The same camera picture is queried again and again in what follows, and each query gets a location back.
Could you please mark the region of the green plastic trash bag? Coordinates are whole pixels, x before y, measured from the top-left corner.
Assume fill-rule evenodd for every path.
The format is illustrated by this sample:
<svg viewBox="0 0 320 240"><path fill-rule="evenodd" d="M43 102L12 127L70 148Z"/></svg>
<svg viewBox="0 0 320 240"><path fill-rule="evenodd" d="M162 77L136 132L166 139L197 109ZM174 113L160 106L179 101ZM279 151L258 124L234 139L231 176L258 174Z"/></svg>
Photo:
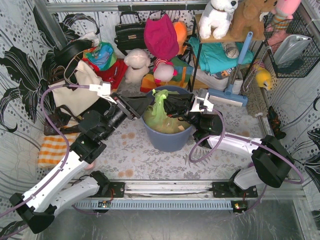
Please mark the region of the green plastic trash bag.
<svg viewBox="0 0 320 240"><path fill-rule="evenodd" d="M177 134L185 131L191 125L181 118L167 116L165 111L165 100L169 94L177 95L177 91L152 90L154 104L149 105L143 115L143 120L152 130L163 134Z"/></svg>

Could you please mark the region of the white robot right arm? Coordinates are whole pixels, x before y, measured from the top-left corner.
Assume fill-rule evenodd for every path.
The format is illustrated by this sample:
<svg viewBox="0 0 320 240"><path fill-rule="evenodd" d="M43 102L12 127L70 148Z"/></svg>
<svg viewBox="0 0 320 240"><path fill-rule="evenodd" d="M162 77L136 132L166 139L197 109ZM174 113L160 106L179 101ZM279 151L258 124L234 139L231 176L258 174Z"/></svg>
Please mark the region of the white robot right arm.
<svg viewBox="0 0 320 240"><path fill-rule="evenodd" d="M294 165L294 160L281 143L272 135L264 138L249 138L232 133L223 133L223 122L213 114L209 93L201 90L192 93L170 93L163 101L168 117L177 118L195 127L194 140L202 147L228 151L251 158L245 169L238 169L228 181L214 183L211 191L216 198L257 197L249 193L256 185L266 184L280 188Z"/></svg>

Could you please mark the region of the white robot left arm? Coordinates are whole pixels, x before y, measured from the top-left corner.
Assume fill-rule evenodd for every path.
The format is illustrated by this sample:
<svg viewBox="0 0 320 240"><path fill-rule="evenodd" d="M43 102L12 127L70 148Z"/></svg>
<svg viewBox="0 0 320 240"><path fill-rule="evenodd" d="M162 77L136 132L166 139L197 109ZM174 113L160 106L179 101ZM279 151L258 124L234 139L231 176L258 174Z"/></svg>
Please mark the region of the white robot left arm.
<svg viewBox="0 0 320 240"><path fill-rule="evenodd" d="M65 186L92 164L105 150L103 143L125 119L139 119L152 103L151 96L125 97L111 94L108 108L84 113L78 125L81 134L61 160L39 183L9 201L34 234L44 231L64 209L94 195L114 195L110 180L99 170L69 188Z"/></svg>

